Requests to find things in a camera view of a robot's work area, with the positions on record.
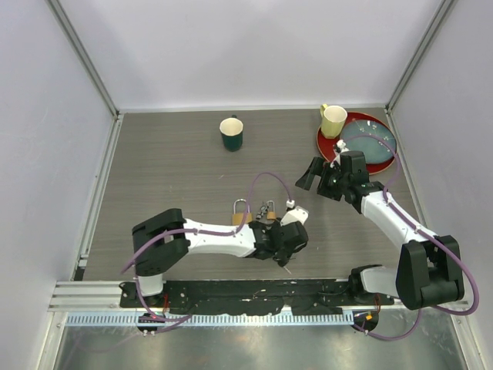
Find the black-headed keys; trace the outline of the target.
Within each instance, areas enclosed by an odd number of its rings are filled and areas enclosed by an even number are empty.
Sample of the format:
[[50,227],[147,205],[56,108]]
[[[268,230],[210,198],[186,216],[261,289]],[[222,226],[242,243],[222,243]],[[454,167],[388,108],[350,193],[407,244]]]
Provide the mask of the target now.
[[277,263],[279,267],[283,268],[288,274],[292,274],[292,272],[287,267],[287,264],[290,260],[289,258],[286,259],[286,258],[274,257],[273,260]]

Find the small brass long-shackle padlock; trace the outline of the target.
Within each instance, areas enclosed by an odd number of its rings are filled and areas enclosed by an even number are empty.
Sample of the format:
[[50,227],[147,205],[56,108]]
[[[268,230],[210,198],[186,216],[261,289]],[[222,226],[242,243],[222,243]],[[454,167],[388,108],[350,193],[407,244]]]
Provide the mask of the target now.
[[275,203],[273,200],[268,200],[267,201],[267,215],[266,219],[267,220],[276,220],[277,215],[275,211]]

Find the keys with panda keychain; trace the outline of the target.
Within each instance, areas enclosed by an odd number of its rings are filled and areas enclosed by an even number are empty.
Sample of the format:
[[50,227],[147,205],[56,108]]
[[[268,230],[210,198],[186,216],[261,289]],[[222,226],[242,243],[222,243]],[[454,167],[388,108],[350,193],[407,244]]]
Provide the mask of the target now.
[[269,209],[268,204],[263,202],[262,205],[260,206],[259,210],[256,213],[255,219],[261,220],[262,218],[264,218],[268,213],[268,209]]

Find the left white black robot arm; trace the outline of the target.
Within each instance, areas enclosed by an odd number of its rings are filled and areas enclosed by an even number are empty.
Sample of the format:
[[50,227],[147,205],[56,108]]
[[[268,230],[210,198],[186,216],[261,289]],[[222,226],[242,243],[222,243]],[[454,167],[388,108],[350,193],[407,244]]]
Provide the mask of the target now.
[[251,221],[236,227],[200,223],[184,218],[179,208],[168,209],[132,229],[134,257],[124,269],[135,268],[137,298],[154,308],[163,301],[163,274],[188,254],[271,259],[286,266],[307,246],[308,215],[297,206],[270,224]]

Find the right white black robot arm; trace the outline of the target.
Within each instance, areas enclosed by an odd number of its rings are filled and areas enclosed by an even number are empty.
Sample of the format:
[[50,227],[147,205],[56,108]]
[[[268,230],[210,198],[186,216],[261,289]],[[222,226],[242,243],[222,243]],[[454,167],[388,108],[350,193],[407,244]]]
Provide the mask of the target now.
[[382,294],[417,310],[464,297],[458,242],[422,227],[384,192],[382,183],[371,181],[361,151],[340,153],[331,163],[315,157],[295,184],[309,190],[315,177],[320,178],[317,194],[345,200],[379,227],[400,252],[394,270],[381,265],[352,270],[347,293],[354,303],[366,304]]

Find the red round tray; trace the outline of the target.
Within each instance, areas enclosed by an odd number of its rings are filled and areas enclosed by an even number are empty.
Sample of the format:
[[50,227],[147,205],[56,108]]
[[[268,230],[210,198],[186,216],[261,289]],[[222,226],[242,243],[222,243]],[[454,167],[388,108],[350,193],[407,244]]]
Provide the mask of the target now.
[[[347,123],[350,123],[351,121],[356,120],[356,119],[371,119],[371,120],[374,120],[374,121],[377,121],[379,123],[384,124],[389,129],[389,127],[385,123],[381,122],[379,119],[377,119],[373,116],[367,115],[365,113],[359,113],[359,112],[349,112],[345,125]],[[333,138],[333,139],[327,139],[322,135],[320,129],[318,130],[318,132],[317,132],[317,147],[321,153],[321,156],[324,157],[327,161],[332,161],[334,159],[335,155],[334,155],[333,147],[334,147],[334,144],[339,139],[340,139],[340,136]],[[388,160],[388,161],[383,162],[381,164],[367,164],[367,170],[371,175],[376,174],[376,173],[380,173],[380,172],[386,170],[393,162],[394,162],[394,158],[392,160]]]

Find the large brass padlock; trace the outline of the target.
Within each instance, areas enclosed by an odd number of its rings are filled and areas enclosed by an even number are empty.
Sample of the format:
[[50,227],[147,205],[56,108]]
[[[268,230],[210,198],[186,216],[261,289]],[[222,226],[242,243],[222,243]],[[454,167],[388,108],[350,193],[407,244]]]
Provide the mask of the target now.
[[237,199],[233,202],[232,225],[239,226],[244,222],[250,223],[253,220],[253,215],[250,210],[250,205],[246,199]]

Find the yellow mug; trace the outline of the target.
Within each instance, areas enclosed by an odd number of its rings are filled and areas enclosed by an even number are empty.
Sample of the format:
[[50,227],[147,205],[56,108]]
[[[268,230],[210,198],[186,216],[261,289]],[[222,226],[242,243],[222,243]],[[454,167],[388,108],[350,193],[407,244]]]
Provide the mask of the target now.
[[347,111],[342,106],[320,106],[320,131],[327,139],[336,138],[342,131],[347,120]]

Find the blue ceramic plate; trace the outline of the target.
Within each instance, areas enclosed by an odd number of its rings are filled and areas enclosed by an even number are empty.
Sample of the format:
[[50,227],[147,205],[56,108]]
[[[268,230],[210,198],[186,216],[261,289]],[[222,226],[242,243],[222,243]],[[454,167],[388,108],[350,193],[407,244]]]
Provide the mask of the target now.
[[367,164],[381,164],[392,160],[397,142],[394,134],[382,123],[371,119],[356,119],[347,123],[340,139],[349,150],[364,153]]

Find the dark green mug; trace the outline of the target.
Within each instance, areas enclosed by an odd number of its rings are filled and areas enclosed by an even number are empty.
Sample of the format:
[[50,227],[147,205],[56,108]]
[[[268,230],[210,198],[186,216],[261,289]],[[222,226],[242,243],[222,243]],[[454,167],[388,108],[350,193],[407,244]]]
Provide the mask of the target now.
[[243,122],[232,115],[224,119],[219,126],[224,147],[230,152],[236,152],[243,145]]

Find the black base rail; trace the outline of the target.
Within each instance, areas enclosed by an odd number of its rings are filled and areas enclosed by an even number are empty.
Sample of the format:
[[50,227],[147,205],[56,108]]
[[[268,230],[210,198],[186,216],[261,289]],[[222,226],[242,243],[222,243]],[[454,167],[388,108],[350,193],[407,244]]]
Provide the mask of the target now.
[[393,305],[384,294],[357,292],[335,279],[167,281],[145,299],[150,308],[175,315],[277,315],[289,306],[294,315],[341,313],[343,306]]

